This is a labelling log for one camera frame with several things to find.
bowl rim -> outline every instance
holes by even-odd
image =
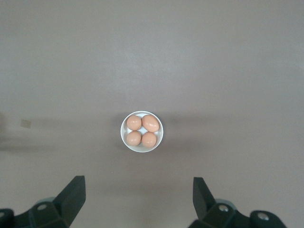
[[[147,148],[146,151],[138,151],[138,150],[136,150],[136,149],[134,149],[134,148],[131,148],[131,147],[125,142],[125,140],[124,140],[124,134],[125,134],[124,124],[126,123],[127,119],[128,119],[131,115],[137,115],[137,114],[140,114],[140,113],[144,113],[144,114],[147,114],[147,115],[152,115],[152,116],[154,116],[154,117],[156,118],[156,120],[158,121],[158,123],[160,124],[160,130],[159,130],[159,131],[161,132],[161,134],[160,134],[160,138],[159,138],[158,143],[157,143],[154,147],[152,147],[152,148]],[[121,128],[120,128],[120,136],[121,136],[121,138],[122,138],[123,143],[124,143],[130,150],[135,151],[135,152],[138,152],[138,153],[146,153],[146,152],[150,152],[150,151],[154,150],[155,148],[157,148],[157,147],[161,144],[162,138],[163,138],[163,126],[162,126],[162,123],[161,123],[160,119],[159,119],[155,114],[153,114],[153,113],[151,113],[151,112],[148,112],[148,111],[136,111],[136,112],[132,112],[131,114],[129,114],[129,115],[123,120],[123,123],[122,123]]]

tabletop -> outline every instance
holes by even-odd
[[[85,175],[81,227],[185,228],[193,177],[303,227],[303,1],[0,1],[0,208]],[[135,111],[164,136],[137,153]]]

egg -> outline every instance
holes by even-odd
[[[152,148],[157,141],[156,135],[152,132],[146,132],[142,137],[142,143],[145,147]]]
[[[142,120],[136,115],[131,115],[127,120],[127,126],[132,131],[137,131],[142,127]]]
[[[127,135],[127,144],[129,146],[137,146],[141,143],[142,135],[138,131],[130,132]]]
[[[142,118],[142,124],[149,132],[157,132],[160,128],[158,120],[152,115],[145,115]]]

bowl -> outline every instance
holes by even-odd
[[[144,147],[142,143],[140,143],[139,145],[137,146],[129,146],[127,144],[127,135],[128,133],[130,133],[132,130],[130,130],[127,126],[127,120],[128,118],[131,116],[131,115],[136,115],[140,118],[143,118],[145,115],[152,115],[155,117],[155,119],[157,119],[158,123],[160,124],[160,128],[157,132],[155,132],[154,134],[156,135],[156,144],[155,146],[153,146],[152,148],[147,148],[147,147]],[[141,128],[138,130],[141,135],[143,136],[143,134],[145,134],[147,132],[147,130],[141,126]],[[122,140],[124,142],[124,144],[131,150],[135,151],[135,152],[139,152],[139,153],[145,153],[145,152],[149,152],[149,151],[152,151],[154,150],[162,141],[162,136],[163,136],[163,127],[162,127],[162,123],[161,121],[159,120],[159,118],[154,115],[153,113],[150,113],[150,112],[147,112],[147,111],[137,111],[137,112],[134,112],[134,113],[131,113],[129,114],[123,121],[122,123],[122,127],[120,129],[120,135],[122,137]]]

screw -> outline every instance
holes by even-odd
[[[41,204],[39,207],[37,207],[37,210],[44,210],[45,208],[47,208],[47,205]]]
[[[257,214],[257,216],[259,217],[259,219],[261,219],[263,221],[268,221],[269,220],[268,215],[265,214],[265,213],[260,212],[260,213]]]
[[[223,212],[228,212],[228,211],[229,211],[228,207],[225,206],[225,205],[220,205],[218,208],[219,208],[221,211],[223,211]]]

